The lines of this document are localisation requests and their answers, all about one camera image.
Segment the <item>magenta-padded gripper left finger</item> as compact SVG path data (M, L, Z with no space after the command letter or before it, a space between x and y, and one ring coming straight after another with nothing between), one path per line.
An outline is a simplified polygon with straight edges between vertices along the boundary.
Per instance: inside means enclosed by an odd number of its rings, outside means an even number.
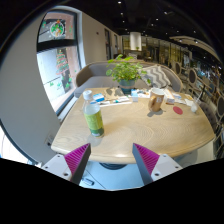
M90 154L91 144L87 143L66 155L55 155L42 166L42 169L78 185Z

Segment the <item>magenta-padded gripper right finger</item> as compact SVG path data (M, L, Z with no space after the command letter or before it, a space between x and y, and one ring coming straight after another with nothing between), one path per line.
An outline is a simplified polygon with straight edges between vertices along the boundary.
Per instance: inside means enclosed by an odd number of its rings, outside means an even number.
M145 185L182 169L182 167L167 154L158 155L137 143L133 144L132 153Z

